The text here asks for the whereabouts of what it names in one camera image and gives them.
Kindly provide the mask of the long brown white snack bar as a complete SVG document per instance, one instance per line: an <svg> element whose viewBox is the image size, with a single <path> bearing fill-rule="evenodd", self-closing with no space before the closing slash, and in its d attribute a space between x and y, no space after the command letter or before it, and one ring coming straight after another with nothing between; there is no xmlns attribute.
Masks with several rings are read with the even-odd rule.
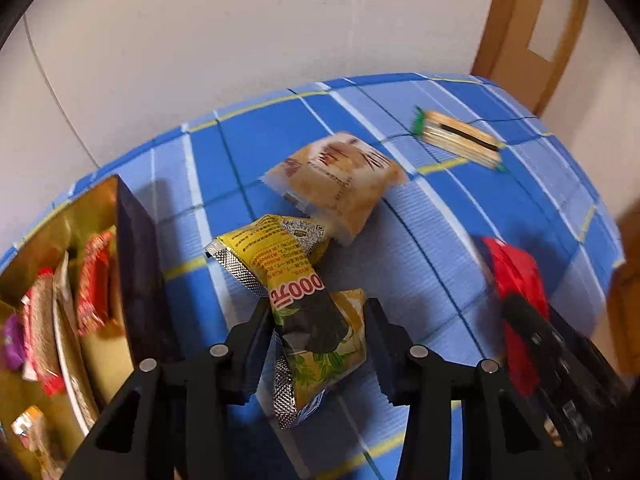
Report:
<svg viewBox="0 0 640 480"><path fill-rule="evenodd" d="M99 417L77 335L72 289L70 256L63 252L53 273L53 324L58 362L74 416L84 437Z"/></svg>

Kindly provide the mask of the green-edged cracker packet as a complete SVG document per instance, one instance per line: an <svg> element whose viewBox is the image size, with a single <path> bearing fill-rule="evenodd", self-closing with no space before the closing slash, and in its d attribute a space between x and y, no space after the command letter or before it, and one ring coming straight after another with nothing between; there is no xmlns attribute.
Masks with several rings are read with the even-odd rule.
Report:
<svg viewBox="0 0 640 480"><path fill-rule="evenodd" d="M504 144L495 136L456 118L416 108L411 133L421 141L493 170L503 170Z"/></svg>

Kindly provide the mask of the small red candy packet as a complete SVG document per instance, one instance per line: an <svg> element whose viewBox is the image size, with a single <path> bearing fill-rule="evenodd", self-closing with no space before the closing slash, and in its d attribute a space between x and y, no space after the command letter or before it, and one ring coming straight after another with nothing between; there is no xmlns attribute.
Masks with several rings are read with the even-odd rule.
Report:
<svg viewBox="0 0 640 480"><path fill-rule="evenodd" d="M91 237L79 269L76 299L79 336L100 330L108 321L108 280L111 273L111 242L115 231L108 229Z"/></svg>

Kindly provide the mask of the red snack packet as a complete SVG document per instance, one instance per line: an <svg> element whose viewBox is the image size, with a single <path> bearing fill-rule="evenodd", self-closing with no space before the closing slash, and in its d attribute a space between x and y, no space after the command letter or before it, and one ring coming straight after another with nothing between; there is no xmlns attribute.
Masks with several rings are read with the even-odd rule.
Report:
<svg viewBox="0 0 640 480"><path fill-rule="evenodd" d="M548 321L549 303L534 257L495 237L482 236L478 246L488 264L501 307L515 300L517 306L524 304L525 309L534 310ZM510 322L504 320L503 327L510 381L521 396L531 396L540 384L535 361L527 342Z"/></svg>

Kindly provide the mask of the wooden door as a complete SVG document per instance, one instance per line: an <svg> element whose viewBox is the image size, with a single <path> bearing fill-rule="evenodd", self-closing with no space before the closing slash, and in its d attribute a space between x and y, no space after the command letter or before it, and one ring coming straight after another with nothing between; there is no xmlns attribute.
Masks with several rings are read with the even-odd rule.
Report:
<svg viewBox="0 0 640 480"><path fill-rule="evenodd" d="M491 0L472 74L541 115L575 49L588 2Z"/></svg>

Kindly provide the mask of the blue plaid tablecloth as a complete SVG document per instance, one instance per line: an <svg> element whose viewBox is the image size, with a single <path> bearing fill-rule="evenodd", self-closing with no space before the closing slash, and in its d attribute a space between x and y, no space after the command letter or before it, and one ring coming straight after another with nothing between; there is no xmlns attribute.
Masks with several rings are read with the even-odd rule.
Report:
<svg viewBox="0 0 640 480"><path fill-rule="evenodd" d="M469 162L411 133L416 108L466 122L504 144L503 170ZM204 259L209 237L290 207L260 176L326 133L345 130L397 157L393 188L322 274L378 297L390 319L450 360L472 364L502 345L494 295L473 255L478 236L500 237L536 259L553 307L591 330L620 236L589 179L562 143L503 90L473 77L393 74L311 84L218 110L171 130L80 179L111 174L151 206L168 273L168 298L186 350L220 336L250 294Z"/></svg>

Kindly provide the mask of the gold tin tray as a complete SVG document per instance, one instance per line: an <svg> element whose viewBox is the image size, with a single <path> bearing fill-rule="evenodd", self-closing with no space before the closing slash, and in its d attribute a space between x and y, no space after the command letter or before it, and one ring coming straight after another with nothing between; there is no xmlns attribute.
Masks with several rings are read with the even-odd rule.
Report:
<svg viewBox="0 0 640 480"><path fill-rule="evenodd" d="M110 318L95 333L85 336L77 333L99 417L143 360L169 363L183 356L171 322L156 226L149 211L121 177L108 177L56 207L1 267L1 352L4 355L4 323L11 314L17 313L24 328L26 292L40 269L50 268L54 273L63 252L70 256L68 268L76 318L79 269L86 244L91 237L108 229L115 231L108 280ZM6 460L6 478L42 479L35 454L24 448L11 428L17 416L32 405L38 406L46 416L50 436L65 468L85 440L65 389L55 396L47 396L32 376L27 356L20 370L10 370L3 361L1 451Z"/></svg>

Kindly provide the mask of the purple snack packet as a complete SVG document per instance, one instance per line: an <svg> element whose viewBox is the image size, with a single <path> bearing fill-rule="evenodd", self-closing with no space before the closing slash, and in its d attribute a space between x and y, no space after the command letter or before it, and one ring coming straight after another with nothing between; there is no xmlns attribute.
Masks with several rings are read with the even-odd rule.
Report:
<svg viewBox="0 0 640 480"><path fill-rule="evenodd" d="M20 370L26 362L24 328L17 313L11 314L4 323L3 351L10 370Z"/></svg>

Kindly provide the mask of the yellow green snack pouch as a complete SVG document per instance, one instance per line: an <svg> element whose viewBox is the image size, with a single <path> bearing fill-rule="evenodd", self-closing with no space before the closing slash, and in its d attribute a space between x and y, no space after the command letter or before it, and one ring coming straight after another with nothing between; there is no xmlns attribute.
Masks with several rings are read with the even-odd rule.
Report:
<svg viewBox="0 0 640 480"><path fill-rule="evenodd" d="M277 334L272 404L283 429L308 418L326 390L367 359L366 293L329 292L314 270L329 244L316 220L265 214L205 247L207 257L270 303Z"/></svg>

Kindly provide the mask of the sesame bar red ends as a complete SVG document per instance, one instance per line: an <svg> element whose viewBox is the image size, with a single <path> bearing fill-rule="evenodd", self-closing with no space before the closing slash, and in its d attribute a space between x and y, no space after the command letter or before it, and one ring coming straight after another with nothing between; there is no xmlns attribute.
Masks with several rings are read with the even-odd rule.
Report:
<svg viewBox="0 0 640 480"><path fill-rule="evenodd" d="M23 324L27 366L47 396L64 391L53 321L53 271L42 268L24 297Z"/></svg>

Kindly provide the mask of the beige pastry packet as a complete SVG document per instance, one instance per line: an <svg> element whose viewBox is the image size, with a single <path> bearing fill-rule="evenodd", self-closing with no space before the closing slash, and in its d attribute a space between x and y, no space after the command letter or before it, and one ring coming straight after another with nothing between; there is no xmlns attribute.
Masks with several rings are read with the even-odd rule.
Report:
<svg viewBox="0 0 640 480"><path fill-rule="evenodd" d="M283 159L262 175L262 182L348 246L388 189L407 183L408 176L396 160L338 132Z"/></svg>

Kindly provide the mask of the orange peanut snack bag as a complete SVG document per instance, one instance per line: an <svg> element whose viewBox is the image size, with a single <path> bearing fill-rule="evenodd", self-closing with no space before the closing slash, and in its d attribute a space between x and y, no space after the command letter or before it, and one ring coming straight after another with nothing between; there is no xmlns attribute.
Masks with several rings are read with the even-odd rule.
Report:
<svg viewBox="0 0 640 480"><path fill-rule="evenodd" d="M50 436L46 416L38 406L26 408L12 422L11 428L24 448L35 454L41 478L58 480L62 477L64 463L60 459L58 447Z"/></svg>

